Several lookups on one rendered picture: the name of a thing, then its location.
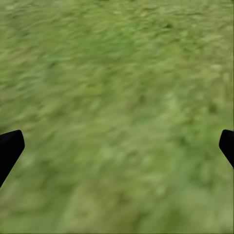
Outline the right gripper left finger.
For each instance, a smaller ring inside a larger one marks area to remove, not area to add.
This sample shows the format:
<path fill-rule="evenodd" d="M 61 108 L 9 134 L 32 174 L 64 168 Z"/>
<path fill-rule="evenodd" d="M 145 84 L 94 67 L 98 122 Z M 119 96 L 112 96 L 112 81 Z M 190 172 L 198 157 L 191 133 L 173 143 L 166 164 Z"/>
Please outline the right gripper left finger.
<path fill-rule="evenodd" d="M 0 135 L 0 187 L 25 148 L 21 130 Z"/>

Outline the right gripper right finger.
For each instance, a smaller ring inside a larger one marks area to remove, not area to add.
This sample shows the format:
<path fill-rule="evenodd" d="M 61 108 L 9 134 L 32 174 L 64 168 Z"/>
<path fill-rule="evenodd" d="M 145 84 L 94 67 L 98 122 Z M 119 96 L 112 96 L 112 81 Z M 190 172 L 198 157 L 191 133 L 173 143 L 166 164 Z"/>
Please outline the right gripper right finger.
<path fill-rule="evenodd" d="M 234 131 L 222 131 L 219 148 L 234 168 Z"/>

